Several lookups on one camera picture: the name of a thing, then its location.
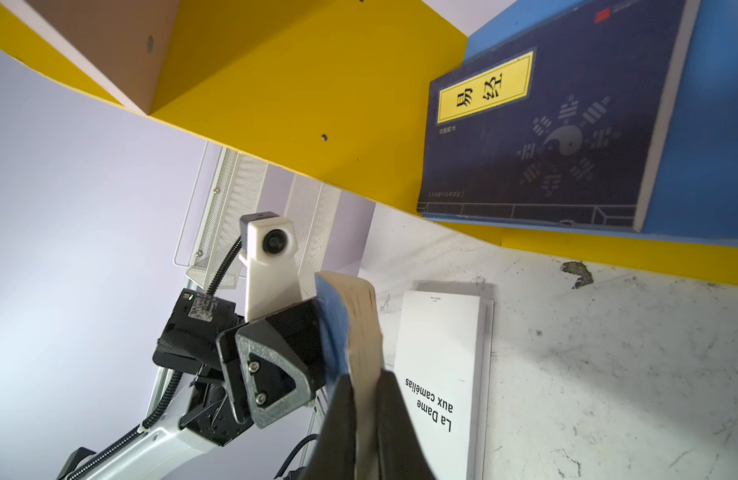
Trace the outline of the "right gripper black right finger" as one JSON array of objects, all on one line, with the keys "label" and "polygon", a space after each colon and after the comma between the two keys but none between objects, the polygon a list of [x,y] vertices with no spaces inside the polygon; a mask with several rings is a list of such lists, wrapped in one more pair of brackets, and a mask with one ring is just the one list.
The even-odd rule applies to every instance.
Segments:
[{"label": "right gripper black right finger", "polygon": [[377,384],[377,434],[381,479],[435,478],[419,444],[397,378],[387,370],[381,372]]}]

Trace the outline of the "navy book Lunyu yellow label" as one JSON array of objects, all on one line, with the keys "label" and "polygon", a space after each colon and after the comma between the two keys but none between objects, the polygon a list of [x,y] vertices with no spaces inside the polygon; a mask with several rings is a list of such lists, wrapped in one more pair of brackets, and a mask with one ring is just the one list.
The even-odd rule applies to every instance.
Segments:
[{"label": "navy book Lunyu yellow label", "polygon": [[331,401],[347,375],[356,414],[356,479],[380,477],[376,419],[377,383],[385,367],[376,292],[365,279],[322,271],[315,275],[321,341]]}]

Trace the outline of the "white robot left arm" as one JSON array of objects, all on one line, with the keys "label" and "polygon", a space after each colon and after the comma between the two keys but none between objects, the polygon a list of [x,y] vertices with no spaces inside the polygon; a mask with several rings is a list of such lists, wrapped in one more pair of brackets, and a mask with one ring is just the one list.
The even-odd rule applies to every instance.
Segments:
[{"label": "white robot left arm", "polygon": [[156,406],[101,452],[73,452],[60,478],[162,479],[311,403],[325,384],[318,302],[246,321],[234,303],[185,289],[153,360],[172,372]]}]

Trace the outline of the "white book La Dame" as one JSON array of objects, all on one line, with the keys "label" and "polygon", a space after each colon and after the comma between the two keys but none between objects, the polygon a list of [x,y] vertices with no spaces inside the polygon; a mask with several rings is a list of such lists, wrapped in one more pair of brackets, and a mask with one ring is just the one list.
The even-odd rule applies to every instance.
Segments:
[{"label": "white book La Dame", "polygon": [[421,282],[403,296],[393,370],[438,479],[483,476],[494,309],[488,285]]}]

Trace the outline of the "navy book yellow label Yijing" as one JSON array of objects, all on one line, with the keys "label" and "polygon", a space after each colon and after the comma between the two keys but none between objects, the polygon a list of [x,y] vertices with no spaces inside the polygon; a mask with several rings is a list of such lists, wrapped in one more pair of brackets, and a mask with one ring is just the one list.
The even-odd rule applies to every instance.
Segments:
[{"label": "navy book yellow label Yijing", "polygon": [[418,212],[640,231],[699,9],[588,1],[434,80]]}]

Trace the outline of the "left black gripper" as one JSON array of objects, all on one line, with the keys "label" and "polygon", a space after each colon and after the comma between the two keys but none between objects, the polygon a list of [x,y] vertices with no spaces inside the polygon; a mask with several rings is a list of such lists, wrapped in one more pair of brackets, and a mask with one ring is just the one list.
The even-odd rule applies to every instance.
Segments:
[{"label": "left black gripper", "polygon": [[[254,423],[266,428],[311,403],[325,384],[316,299],[243,324],[233,302],[184,289],[152,356],[157,366],[193,377],[179,427],[221,447]],[[217,346],[221,334],[236,327],[248,403],[240,404],[240,414],[240,396],[225,378]]]}]

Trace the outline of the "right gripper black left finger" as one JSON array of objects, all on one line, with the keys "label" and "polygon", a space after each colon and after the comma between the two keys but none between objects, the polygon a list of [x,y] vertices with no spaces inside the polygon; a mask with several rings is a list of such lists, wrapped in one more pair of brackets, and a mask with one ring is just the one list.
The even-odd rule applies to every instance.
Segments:
[{"label": "right gripper black left finger", "polygon": [[353,480],[356,444],[354,391],[350,376],[343,375],[335,384],[315,451],[300,479]]}]

